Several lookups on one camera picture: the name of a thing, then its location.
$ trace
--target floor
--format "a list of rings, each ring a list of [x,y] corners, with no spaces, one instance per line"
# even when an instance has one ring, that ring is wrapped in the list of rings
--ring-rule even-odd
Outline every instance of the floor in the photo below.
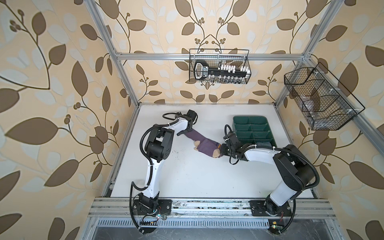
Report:
[[[152,233],[141,235],[136,228],[97,227],[93,240],[332,240],[325,223],[302,220],[292,222],[281,236],[269,233],[267,229],[230,228],[158,228]]]
[[[128,143],[111,197],[129,197],[131,181],[144,186],[147,160],[140,153],[139,141],[153,124],[166,124],[164,113],[198,115],[193,128],[205,137],[223,143],[225,124],[232,125],[237,115],[265,116],[278,147],[289,140],[272,105],[143,105]],[[160,197],[185,198],[265,198],[281,181],[276,166],[263,162],[240,161],[229,164],[229,157],[212,158],[194,150],[193,140],[174,136],[172,151],[164,160],[161,172]],[[310,190],[299,197],[313,198]]]

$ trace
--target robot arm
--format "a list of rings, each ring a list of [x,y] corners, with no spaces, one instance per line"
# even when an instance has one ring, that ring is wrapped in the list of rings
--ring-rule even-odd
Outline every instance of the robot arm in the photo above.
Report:
[[[305,189],[318,184],[319,176],[316,169],[294,145],[289,144],[282,149],[263,146],[263,143],[259,146],[243,145],[231,129],[228,134],[225,130],[225,135],[225,149],[228,151],[224,155],[238,160],[275,164],[279,170],[283,180],[265,200],[265,210],[268,214],[280,213],[281,206],[288,200],[295,199]],[[315,183],[307,185],[314,177],[316,177]]]

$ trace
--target ventilation grille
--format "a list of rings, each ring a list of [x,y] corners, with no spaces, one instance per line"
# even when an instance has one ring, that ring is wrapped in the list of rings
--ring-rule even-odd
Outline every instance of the ventilation grille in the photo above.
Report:
[[[98,227],[134,227],[130,218],[100,218]],[[185,218],[159,220],[163,228],[269,228],[268,219],[217,219]]]

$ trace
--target wire mesh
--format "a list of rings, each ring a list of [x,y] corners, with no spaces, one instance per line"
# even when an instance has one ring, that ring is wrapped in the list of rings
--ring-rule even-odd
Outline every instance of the wire mesh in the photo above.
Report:
[[[365,107],[352,107],[321,71],[318,65],[294,70],[284,75],[284,84],[312,130],[338,130]]]
[[[237,49],[190,49],[189,83],[247,84],[252,74],[248,53]]]

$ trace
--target black mounting plate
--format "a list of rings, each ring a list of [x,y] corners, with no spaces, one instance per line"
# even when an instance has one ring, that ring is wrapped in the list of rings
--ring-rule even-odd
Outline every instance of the black mounting plate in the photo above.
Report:
[[[270,217],[268,213],[265,212],[265,210],[261,209],[261,206],[264,206],[265,200],[251,200],[249,201],[249,205],[251,207],[252,216],[254,217]],[[288,202],[286,202],[283,206],[281,206],[281,209],[283,210],[283,217],[290,217],[292,216],[292,211],[290,210]]]
[[[168,215],[168,214],[170,214],[170,211],[172,209],[172,200],[170,200],[170,199],[159,199],[157,204],[161,208],[160,215]],[[136,209],[133,208],[133,211],[136,212],[136,215],[147,215],[146,213],[141,211],[141,207],[143,207],[143,206],[141,206],[139,204],[139,200],[138,199],[133,201],[133,206],[137,206]]]

